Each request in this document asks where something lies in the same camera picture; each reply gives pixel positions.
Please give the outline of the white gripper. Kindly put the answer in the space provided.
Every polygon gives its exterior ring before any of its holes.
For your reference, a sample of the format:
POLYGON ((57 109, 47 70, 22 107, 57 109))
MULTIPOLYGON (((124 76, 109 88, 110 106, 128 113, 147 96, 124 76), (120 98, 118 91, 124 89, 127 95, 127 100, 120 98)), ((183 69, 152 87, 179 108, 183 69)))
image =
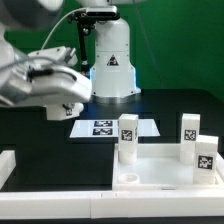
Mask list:
POLYGON ((87 77, 58 60, 0 46, 0 107, 85 103, 91 90, 87 77))

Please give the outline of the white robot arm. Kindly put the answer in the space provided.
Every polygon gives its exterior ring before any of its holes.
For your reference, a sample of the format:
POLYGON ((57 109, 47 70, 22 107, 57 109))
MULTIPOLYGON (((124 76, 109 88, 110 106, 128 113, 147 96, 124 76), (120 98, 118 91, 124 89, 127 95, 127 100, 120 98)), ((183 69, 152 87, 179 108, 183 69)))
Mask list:
POLYGON ((0 0, 0 107, 85 103, 98 98, 126 98, 138 92, 128 56, 129 37, 121 19, 106 18, 116 8, 86 4, 80 13, 96 20, 96 59, 89 77, 56 58, 21 55, 4 38, 7 29, 40 30, 57 23, 64 0, 0 0))

